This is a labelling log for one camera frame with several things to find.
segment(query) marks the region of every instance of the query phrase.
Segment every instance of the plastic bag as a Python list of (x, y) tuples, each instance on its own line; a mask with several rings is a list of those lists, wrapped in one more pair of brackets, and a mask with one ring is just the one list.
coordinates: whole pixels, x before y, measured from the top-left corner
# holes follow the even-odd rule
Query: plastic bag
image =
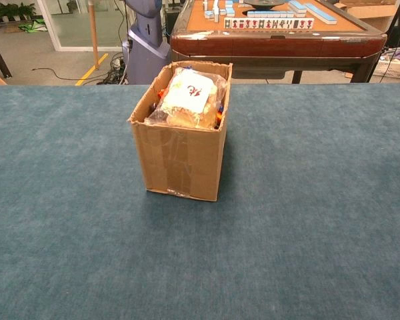
[(177, 68), (157, 108), (145, 122), (214, 129), (227, 81), (220, 75)]

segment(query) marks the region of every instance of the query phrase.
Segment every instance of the yellow floor line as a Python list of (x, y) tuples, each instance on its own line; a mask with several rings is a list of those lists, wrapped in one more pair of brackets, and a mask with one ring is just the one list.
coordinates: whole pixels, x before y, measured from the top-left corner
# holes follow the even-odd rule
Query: yellow floor line
[[(104, 54), (104, 55), (100, 58), (100, 60), (98, 61), (98, 65), (100, 65), (100, 64), (102, 63), (102, 61), (105, 60), (106, 57), (108, 57), (108, 53)], [(95, 66), (93, 66), (92, 68), (90, 68), (89, 71), (86, 72), (85, 75), (82, 76), (82, 78), (80, 78), (80, 80), (78, 80), (78, 82), (77, 82), (75, 85), (81, 85), (81, 84), (84, 82), (84, 80), (86, 80), (86, 79), (92, 74), (92, 72), (94, 72), (94, 70), (95, 70)]]

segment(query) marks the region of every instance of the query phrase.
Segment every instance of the orange table top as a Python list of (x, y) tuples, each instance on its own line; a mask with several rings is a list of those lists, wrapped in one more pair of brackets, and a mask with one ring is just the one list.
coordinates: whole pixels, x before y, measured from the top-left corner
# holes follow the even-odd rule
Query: orange table top
[[(308, 31), (364, 31), (363, 28), (359, 27), (356, 25), (354, 22), (351, 22), (350, 20), (346, 19), (345, 17), (342, 17), (341, 15), (338, 14), (337, 8), (335, 8), (335, 11), (325, 7), (324, 5), (320, 4), (316, 0), (298, 0), (298, 2), (304, 4), (304, 3), (312, 3), (314, 6), (316, 6), (318, 9), (326, 12), (327, 14), (331, 15), (332, 17), (336, 18), (337, 23), (334, 25), (328, 25), (321, 21), (320, 19), (314, 17), (312, 14), (309, 12), (306, 13), (305, 17), (306, 18), (314, 18), (314, 25), (312, 29), (309, 29)], [(235, 11), (235, 16), (234, 18), (246, 18), (246, 16), (243, 14), (244, 11), (253, 9), (252, 7), (242, 7), (239, 6), (239, 3), (234, 3), (233, 8)], [(212, 8), (213, 7), (213, 0), (208, 1), (208, 7)], [(224, 0), (219, 0), (219, 8), (220, 9), (225, 9), (225, 1)], [(289, 11), (289, 4), (285, 3), (283, 5), (279, 5), (277, 7), (274, 7), (273, 10), (275, 11)], [(224, 31), (228, 30), (224, 28), (224, 18), (226, 16), (220, 15), (219, 16), (219, 22), (216, 23), (214, 20), (206, 19), (205, 18), (205, 12), (203, 10), (203, 0), (195, 0), (194, 1), (194, 6), (193, 10), (191, 12), (191, 16), (188, 21), (188, 26), (187, 26), (187, 31)], [(261, 31), (260, 29), (238, 29), (238, 32), (258, 32)]]

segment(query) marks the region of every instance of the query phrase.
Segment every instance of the glass door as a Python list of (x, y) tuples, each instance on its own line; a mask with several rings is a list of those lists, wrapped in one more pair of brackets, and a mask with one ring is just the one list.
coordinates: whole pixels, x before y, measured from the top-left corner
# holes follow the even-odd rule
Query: glass door
[[(126, 38), (125, 5), (119, 0), (93, 0), (99, 50), (121, 50)], [(84, 51), (91, 49), (88, 0), (39, 0), (55, 49)], [(133, 12), (127, 8), (127, 22)]]

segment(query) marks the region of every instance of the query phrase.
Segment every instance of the cardboard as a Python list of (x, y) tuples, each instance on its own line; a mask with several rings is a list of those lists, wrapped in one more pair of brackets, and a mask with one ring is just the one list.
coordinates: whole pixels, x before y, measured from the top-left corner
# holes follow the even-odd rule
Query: cardboard
[(393, 20), (397, 8), (394, 5), (374, 5), (370, 7), (352, 7), (347, 12), (368, 25), (386, 32)]
[[(167, 87), (176, 68), (188, 66), (197, 71), (221, 75), (227, 80), (219, 129), (145, 124), (144, 119), (151, 114), (150, 105), (159, 102), (158, 93)], [(154, 79), (128, 119), (147, 190), (197, 200), (217, 200), (232, 72), (232, 64), (180, 61), (164, 67)]]
[(378, 1), (374, 0), (343, 0), (340, 3), (336, 3), (335, 6), (366, 22), (368, 25), (386, 32), (397, 11), (397, 7), (389, 4), (390, 2), (394, 2), (392, 0), (380, 2), (387, 5), (373, 5), (378, 4)]
[(340, 0), (349, 8), (352, 7), (370, 7), (377, 5), (395, 5), (396, 0)]

